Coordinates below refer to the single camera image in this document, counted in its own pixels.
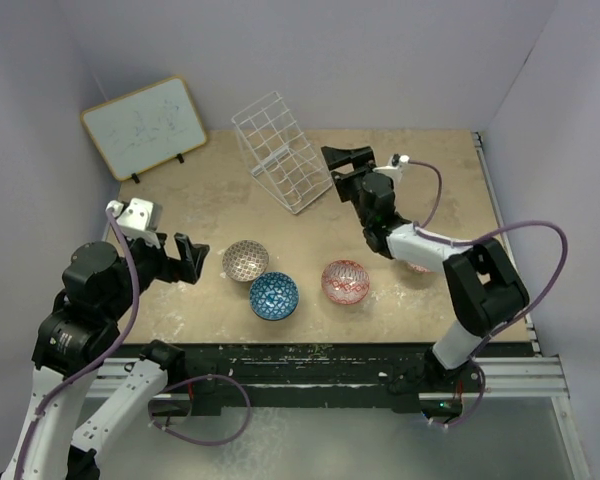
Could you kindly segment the white wire dish rack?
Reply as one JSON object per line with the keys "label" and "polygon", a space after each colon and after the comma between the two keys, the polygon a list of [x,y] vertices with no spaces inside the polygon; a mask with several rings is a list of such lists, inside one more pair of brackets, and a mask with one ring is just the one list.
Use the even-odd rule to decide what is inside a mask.
{"label": "white wire dish rack", "polygon": [[261,97],[231,122],[249,174],[292,214],[331,188],[324,161],[278,92]]}

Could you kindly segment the red diamond dot bowl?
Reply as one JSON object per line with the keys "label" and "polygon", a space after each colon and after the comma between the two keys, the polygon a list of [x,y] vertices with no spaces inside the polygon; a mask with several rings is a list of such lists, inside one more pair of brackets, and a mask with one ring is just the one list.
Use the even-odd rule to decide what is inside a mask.
{"label": "red diamond dot bowl", "polygon": [[429,269],[428,267],[425,267],[425,266],[422,266],[422,265],[419,265],[419,264],[416,264],[413,262],[408,262],[407,266],[417,273],[432,273],[432,270]]}

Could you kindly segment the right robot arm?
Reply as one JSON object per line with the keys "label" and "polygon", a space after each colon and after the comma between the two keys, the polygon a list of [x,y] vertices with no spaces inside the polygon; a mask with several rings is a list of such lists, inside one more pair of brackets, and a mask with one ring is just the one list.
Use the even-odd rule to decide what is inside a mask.
{"label": "right robot arm", "polygon": [[435,235],[398,213],[396,189],[409,156],[395,154],[379,166],[370,147],[324,146],[321,154],[374,253],[444,275],[455,320],[425,353],[419,376],[436,391],[449,390],[488,335],[528,306],[523,281],[496,238],[463,242]]}

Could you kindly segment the brown lattice pattern bowl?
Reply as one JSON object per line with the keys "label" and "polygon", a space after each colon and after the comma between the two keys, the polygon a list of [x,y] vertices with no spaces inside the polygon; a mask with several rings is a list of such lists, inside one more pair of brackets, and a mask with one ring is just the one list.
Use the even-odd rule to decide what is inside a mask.
{"label": "brown lattice pattern bowl", "polygon": [[240,240],[229,246],[222,257],[225,275],[237,282],[252,282],[262,275],[269,264],[266,248],[254,240]]}

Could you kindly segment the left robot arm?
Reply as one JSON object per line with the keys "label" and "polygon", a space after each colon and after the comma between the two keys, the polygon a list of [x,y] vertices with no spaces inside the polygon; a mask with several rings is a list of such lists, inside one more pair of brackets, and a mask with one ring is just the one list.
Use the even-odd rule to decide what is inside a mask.
{"label": "left robot arm", "polygon": [[62,274],[63,289],[41,323],[32,355],[32,390],[16,450],[4,479],[96,479],[108,445],[127,428],[151,395],[174,392],[186,378],[181,349],[154,340],[123,385],[96,414],[77,422],[98,369],[129,334],[118,322],[135,317],[141,294],[155,280],[195,284],[209,253],[178,233],[178,258],[143,239],[104,241],[78,248]]}

